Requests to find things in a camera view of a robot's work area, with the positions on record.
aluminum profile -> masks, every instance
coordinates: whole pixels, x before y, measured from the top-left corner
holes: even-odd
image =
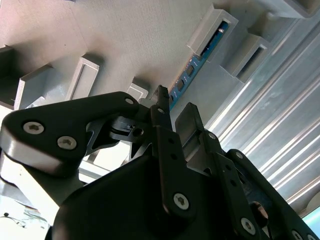
[[[232,77],[246,83],[266,58],[269,46],[262,37],[249,33],[232,59],[222,67]]]
[[[301,216],[320,191],[319,22],[320,14],[293,21],[206,125],[226,151],[246,154]]]
[[[82,56],[75,68],[65,100],[81,99],[89,96],[100,66]]]
[[[257,0],[272,14],[285,18],[310,18],[320,7],[319,0]]]
[[[14,110],[25,109],[43,96],[51,71],[53,71],[52,67],[44,65],[20,78],[14,101]]]

screw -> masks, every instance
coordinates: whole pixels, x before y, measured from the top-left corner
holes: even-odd
[[[126,101],[128,104],[134,104],[134,101],[132,101],[130,98],[126,98],[125,101]]]
[[[23,130],[28,134],[37,135],[41,134],[45,130],[45,127],[39,122],[29,121],[23,125]]]
[[[241,225],[244,228],[244,230],[246,230],[249,234],[256,234],[256,228],[249,219],[245,217],[241,218]]]
[[[189,208],[189,201],[185,195],[181,193],[176,193],[173,196],[173,201],[182,210],[187,210]]]
[[[243,159],[244,157],[242,156],[242,154],[240,153],[240,152],[236,152],[235,153],[235,155],[238,157],[238,158],[240,158],[240,159]]]
[[[303,238],[300,236],[300,234],[295,230],[292,230],[292,235],[294,236],[294,238],[296,240],[303,240]]]
[[[308,234],[308,240],[316,240],[313,236],[311,236],[310,234]]]
[[[57,143],[59,148],[65,149],[65,150],[73,150],[77,146],[77,141],[71,136],[59,137]]]
[[[159,111],[160,113],[162,113],[162,114],[165,113],[165,111],[163,111],[161,108],[158,108],[158,111]]]
[[[210,138],[212,138],[212,139],[216,139],[216,136],[215,136],[212,132],[209,132],[209,134],[208,134],[208,135],[209,135],[209,137],[210,137]]]

black plastic part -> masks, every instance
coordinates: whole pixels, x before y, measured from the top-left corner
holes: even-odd
[[[53,176],[65,177],[77,171],[88,152],[87,146],[94,145],[104,123],[117,116],[133,117],[138,110],[139,104],[133,97],[124,92],[114,92],[14,111],[4,118],[2,128],[6,128],[21,143],[52,156],[50,162],[36,158],[15,159],[16,161],[41,171],[46,168],[45,172]],[[39,135],[26,133],[23,125],[27,122],[41,123],[44,132]],[[73,137],[77,147],[73,150],[58,147],[57,140],[62,136]],[[104,147],[113,147],[118,143],[107,135],[103,137]]]
[[[156,104],[148,109],[116,92],[16,111],[5,118],[2,128],[12,141],[56,162],[14,160],[42,171],[34,170],[38,174],[54,175],[52,182],[61,182],[55,176],[74,177],[85,154],[119,140],[132,142],[130,156],[135,159],[73,192],[60,206],[46,239],[267,240],[261,229],[265,224],[250,205],[259,202],[268,214],[271,239],[294,240],[295,230],[303,239],[312,234],[319,240],[244,154],[239,159],[238,150],[222,150],[217,136],[204,129],[195,105],[189,103],[178,117],[175,133],[168,90],[159,86],[152,98]],[[44,132],[24,132],[22,126],[29,121],[43,124]],[[60,136],[72,136],[77,147],[60,149]],[[188,200],[187,209],[174,201],[178,193]],[[243,218],[252,223],[254,233],[246,230]]]
[[[224,239],[211,179],[186,168],[197,207],[186,222],[164,211],[159,171],[156,159],[142,156],[77,190],[60,207],[52,239]]]

